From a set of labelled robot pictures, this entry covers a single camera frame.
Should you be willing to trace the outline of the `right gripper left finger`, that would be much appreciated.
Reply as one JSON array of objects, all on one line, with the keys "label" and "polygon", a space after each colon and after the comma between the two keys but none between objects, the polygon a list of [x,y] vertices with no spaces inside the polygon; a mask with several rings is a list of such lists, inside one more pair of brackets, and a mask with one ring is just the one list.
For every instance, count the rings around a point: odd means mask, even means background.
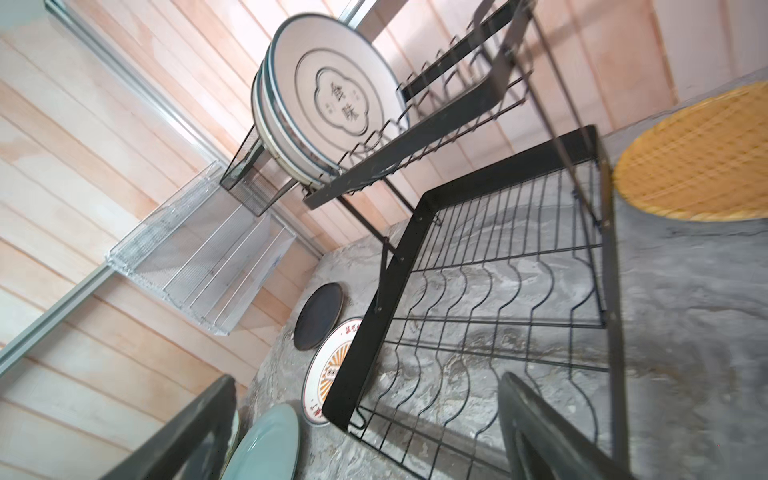
[{"label": "right gripper left finger", "polygon": [[236,405],[236,381],[223,375],[103,477],[218,479]]}]

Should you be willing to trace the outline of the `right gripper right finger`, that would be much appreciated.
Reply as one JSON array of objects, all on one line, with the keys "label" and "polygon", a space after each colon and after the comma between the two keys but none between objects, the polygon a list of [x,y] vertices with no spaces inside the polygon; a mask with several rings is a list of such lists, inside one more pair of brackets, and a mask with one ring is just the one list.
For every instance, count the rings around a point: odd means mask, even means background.
[{"label": "right gripper right finger", "polygon": [[512,479],[630,479],[512,372],[498,381],[498,417]]}]

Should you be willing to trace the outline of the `orange sunburst plate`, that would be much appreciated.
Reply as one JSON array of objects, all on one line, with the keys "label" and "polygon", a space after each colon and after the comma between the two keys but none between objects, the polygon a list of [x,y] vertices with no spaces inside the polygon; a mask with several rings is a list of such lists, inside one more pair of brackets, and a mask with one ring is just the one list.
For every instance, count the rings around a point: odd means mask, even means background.
[{"label": "orange sunburst plate", "polygon": [[301,394],[302,414],[311,426],[328,424],[322,407],[361,323],[361,317],[343,321],[329,334],[313,356]]}]

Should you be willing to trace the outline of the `black wire dish rack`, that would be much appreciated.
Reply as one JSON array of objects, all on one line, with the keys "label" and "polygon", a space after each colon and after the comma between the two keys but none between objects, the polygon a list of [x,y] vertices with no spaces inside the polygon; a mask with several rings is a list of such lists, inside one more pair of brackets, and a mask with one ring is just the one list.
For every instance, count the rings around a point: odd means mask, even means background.
[{"label": "black wire dish rack", "polygon": [[381,239],[327,425],[420,479],[512,479],[512,372],[630,472],[611,176],[579,124],[424,193],[400,241]]}]

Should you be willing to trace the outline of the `yellow woven round trivet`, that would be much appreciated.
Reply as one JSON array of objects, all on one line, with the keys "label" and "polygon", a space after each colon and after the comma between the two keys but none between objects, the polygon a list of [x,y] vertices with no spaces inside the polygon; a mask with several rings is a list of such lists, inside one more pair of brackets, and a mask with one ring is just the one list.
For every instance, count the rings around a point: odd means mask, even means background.
[{"label": "yellow woven round trivet", "polygon": [[767,216],[767,84],[680,110],[636,138],[613,171],[633,207],[675,220]]}]

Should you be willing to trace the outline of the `white plate green patterned rim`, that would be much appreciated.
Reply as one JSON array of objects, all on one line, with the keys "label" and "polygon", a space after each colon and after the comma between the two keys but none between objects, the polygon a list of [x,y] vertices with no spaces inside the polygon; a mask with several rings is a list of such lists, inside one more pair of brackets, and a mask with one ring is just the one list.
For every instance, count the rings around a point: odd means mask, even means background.
[{"label": "white plate green patterned rim", "polygon": [[276,116],[276,110],[269,103],[262,64],[252,82],[252,112],[262,143],[277,164],[293,179],[305,186],[320,188],[331,179],[330,173],[311,159],[291,138],[292,132]]}]

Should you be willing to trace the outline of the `white plate cloud outline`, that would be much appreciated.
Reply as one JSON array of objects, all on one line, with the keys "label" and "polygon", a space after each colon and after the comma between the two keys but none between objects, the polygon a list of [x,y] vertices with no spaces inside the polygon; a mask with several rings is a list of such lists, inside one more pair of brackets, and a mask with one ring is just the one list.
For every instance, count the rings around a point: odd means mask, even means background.
[{"label": "white plate cloud outline", "polygon": [[337,175],[411,126],[399,81],[358,31],[319,13],[286,19],[263,63],[267,101],[293,145]]}]

